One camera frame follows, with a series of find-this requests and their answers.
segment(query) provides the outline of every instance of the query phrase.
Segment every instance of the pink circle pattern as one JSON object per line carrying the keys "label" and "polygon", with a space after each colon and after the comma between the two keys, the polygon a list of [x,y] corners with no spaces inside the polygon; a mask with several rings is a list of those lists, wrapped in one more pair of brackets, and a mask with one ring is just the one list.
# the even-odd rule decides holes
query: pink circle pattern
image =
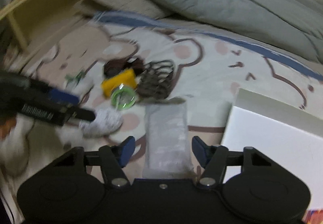
{"label": "pink circle pattern", "polygon": [[127,114],[124,114],[122,117],[123,117],[123,123],[120,128],[120,131],[122,132],[134,130],[140,124],[139,117],[134,113],[127,113]]}
{"label": "pink circle pattern", "polygon": [[100,95],[98,97],[96,97],[93,102],[92,102],[92,107],[96,108],[97,106],[99,106],[100,104],[102,104],[104,101],[106,101],[105,97],[103,95]]}
{"label": "pink circle pattern", "polygon": [[174,53],[179,59],[188,59],[191,56],[192,51],[187,45],[177,45],[174,47]]}
{"label": "pink circle pattern", "polygon": [[218,41],[215,44],[215,50],[220,54],[220,55],[226,55],[229,51],[227,45],[225,42]]}

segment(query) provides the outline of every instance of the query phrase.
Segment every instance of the blanket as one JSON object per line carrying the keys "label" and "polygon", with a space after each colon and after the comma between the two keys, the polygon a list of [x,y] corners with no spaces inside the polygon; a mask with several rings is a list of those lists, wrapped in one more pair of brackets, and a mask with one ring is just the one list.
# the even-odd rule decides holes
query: blanket
{"label": "blanket", "polygon": [[322,6],[314,0],[153,1],[187,18],[323,63]]}

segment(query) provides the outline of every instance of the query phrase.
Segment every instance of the plastic bag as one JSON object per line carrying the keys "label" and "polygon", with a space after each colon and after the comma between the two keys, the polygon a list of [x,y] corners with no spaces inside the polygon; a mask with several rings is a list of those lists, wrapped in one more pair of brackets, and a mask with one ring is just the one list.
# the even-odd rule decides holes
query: plastic bag
{"label": "plastic bag", "polygon": [[146,106],[146,161],[144,178],[193,176],[187,133],[186,102]]}

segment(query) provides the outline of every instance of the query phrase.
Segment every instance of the white cardboard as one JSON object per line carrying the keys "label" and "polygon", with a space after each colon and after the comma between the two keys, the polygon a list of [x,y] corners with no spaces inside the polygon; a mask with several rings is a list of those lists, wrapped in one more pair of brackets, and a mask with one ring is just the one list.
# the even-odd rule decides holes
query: white cardboard
{"label": "white cardboard", "polygon": [[[304,181],[309,209],[323,208],[323,121],[272,98],[240,89],[222,145],[231,151],[252,146]],[[228,167],[225,180],[239,174]]]}

